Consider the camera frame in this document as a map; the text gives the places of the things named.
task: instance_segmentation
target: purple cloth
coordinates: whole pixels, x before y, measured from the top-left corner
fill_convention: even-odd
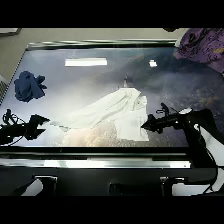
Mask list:
[[[217,72],[224,71],[224,28],[191,28],[174,53],[197,63],[206,63]]]

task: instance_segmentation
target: glossy table surface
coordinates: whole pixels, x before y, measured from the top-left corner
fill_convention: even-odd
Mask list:
[[[147,113],[160,109],[161,102],[179,111],[209,108],[218,129],[224,133],[224,79],[221,74],[188,60],[176,60],[174,47],[94,48],[25,51],[0,107],[0,117],[11,109],[25,121],[32,114],[56,120],[79,110],[107,94],[134,87],[147,97]],[[66,59],[106,58],[107,65],[67,67]],[[154,60],[156,67],[150,67]],[[29,103],[15,98],[14,81],[23,71],[45,76],[45,96]],[[38,139],[21,139],[18,146],[61,146],[64,132],[49,123]],[[163,134],[148,132],[148,142],[117,139],[111,124],[103,124],[88,133],[74,134],[73,146],[187,146],[182,130],[167,128]]]

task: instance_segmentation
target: crumpled white fabric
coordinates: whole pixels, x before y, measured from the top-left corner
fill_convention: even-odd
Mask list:
[[[70,129],[94,128],[101,122],[114,122],[117,138],[148,141],[141,125],[147,121],[147,98],[135,88],[121,88],[95,103],[78,110],[51,125]]]

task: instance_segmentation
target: crumpled blue fabric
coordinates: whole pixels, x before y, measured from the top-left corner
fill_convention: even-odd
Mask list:
[[[47,87],[41,84],[44,80],[44,76],[39,75],[35,78],[34,74],[28,71],[21,72],[19,79],[14,81],[16,99],[29,102],[33,98],[38,99],[45,96],[43,89],[47,89]]]

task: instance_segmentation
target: table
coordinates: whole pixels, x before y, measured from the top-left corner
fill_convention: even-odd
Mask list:
[[[155,40],[30,44],[2,101],[0,117],[6,109],[11,109],[27,122],[32,114],[55,120],[118,90],[128,77],[132,87],[147,97],[148,114],[155,114],[161,102],[177,111],[186,107],[195,110],[207,107],[213,112],[218,129],[224,133],[223,77],[206,65],[186,59],[176,60],[173,51],[174,41]],[[66,67],[65,60],[74,58],[106,58],[107,65]],[[157,66],[150,67],[150,60]],[[43,84],[47,90],[44,90],[44,97],[29,103],[15,98],[14,81],[22,71],[45,76]],[[43,127],[46,131],[36,140],[23,138],[15,145],[60,146],[62,130],[49,123]],[[107,125],[90,135],[92,139],[87,142],[86,133],[79,134],[74,146],[188,146],[183,131],[173,128],[165,129],[161,135],[148,132],[148,142],[117,139],[115,129]]]

